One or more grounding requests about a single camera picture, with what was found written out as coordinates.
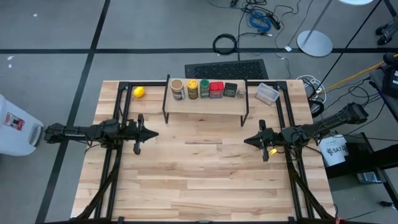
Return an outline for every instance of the red container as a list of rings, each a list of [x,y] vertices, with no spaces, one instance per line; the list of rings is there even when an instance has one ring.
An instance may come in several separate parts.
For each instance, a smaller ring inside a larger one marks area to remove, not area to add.
[[[223,82],[211,82],[210,83],[210,99],[222,98],[224,93]]]

